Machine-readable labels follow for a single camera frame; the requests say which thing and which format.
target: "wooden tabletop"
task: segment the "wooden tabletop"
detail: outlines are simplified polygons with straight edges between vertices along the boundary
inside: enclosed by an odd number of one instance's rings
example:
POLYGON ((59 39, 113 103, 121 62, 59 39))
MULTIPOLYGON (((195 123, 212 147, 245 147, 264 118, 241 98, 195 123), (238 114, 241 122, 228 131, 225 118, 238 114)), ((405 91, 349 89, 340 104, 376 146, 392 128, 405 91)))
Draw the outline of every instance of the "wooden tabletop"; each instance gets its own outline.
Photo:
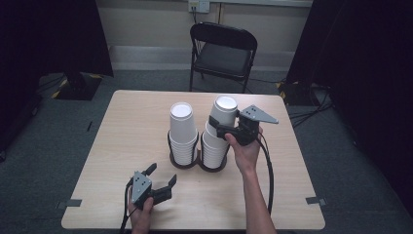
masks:
MULTIPOLYGON (((190 103, 201 134, 217 96, 211 93, 117 91, 71 197, 81 199, 82 204, 66 209, 62 226, 68 229, 119 229, 127 182, 135 171, 141 172, 157 163, 157 170, 149 176, 153 188, 166 186, 175 174, 177 183, 172 189, 172 199, 155 206, 151 229, 245 229, 243 183, 232 148, 226 167, 218 173, 208 173, 199 166, 181 170, 169 160, 170 107, 179 101, 190 103)), ((306 201, 316 194, 282 99, 278 96, 228 96, 237 101, 239 110, 255 104, 280 121, 277 125, 260 123, 274 168, 272 219, 276 228, 323 229, 324 218, 319 205, 308 205, 306 201)), ((269 179, 262 150, 257 172, 267 202, 269 179)))

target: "black chair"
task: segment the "black chair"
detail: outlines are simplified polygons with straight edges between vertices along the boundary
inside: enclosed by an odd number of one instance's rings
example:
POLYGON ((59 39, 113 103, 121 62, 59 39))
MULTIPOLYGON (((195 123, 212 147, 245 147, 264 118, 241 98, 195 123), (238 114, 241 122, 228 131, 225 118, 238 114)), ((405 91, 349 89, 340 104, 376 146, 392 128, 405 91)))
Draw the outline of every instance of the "black chair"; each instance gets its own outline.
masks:
POLYGON ((189 91, 194 71, 244 81, 245 93, 249 73, 257 50, 257 40, 248 31, 213 22, 200 22, 191 27, 192 61, 189 91))

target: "baseboard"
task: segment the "baseboard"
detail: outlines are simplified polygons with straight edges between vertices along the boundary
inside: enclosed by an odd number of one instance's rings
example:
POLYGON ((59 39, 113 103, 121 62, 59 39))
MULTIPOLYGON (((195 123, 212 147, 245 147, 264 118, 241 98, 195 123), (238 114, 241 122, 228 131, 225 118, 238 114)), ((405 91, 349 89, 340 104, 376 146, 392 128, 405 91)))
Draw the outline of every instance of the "baseboard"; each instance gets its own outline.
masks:
MULTIPOLYGON (((114 70, 181 70, 190 69, 191 48, 111 46, 114 70)), ((252 70, 287 71, 294 52, 259 53, 252 70)))

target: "stacked paper cups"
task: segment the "stacked paper cups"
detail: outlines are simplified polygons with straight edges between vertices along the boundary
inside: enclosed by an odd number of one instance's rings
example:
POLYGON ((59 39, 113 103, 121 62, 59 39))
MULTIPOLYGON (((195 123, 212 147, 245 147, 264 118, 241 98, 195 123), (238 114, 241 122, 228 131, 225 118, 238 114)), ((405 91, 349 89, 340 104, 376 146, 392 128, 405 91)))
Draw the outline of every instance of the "stacked paper cups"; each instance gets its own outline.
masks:
MULTIPOLYGON (((218 96, 213 103, 210 116, 219 122, 220 125, 234 127, 237 115, 237 102, 227 96, 218 96)), ((206 121, 206 129, 202 137, 202 163, 210 169, 217 169, 221 166, 228 151, 228 142, 216 137, 216 129, 206 121)))
POLYGON ((180 166, 192 164, 197 158, 198 131, 190 104, 175 103, 170 108, 169 145, 175 163, 180 166))

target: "wall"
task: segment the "wall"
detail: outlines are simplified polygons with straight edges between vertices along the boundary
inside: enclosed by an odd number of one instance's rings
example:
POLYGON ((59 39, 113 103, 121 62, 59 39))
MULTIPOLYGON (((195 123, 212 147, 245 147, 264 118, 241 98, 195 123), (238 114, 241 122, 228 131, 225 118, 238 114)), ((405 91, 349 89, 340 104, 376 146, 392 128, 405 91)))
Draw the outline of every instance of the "wall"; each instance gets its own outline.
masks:
MULTIPOLYGON (((194 20, 187 1, 97 0, 97 6, 111 46, 191 47, 189 29, 194 20)), ((258 40, 258 53, 293 52, 309 11, 309 7, 210 3, 210 13, 197 14, 197 20, 220 20, 249 30, 258 40)))

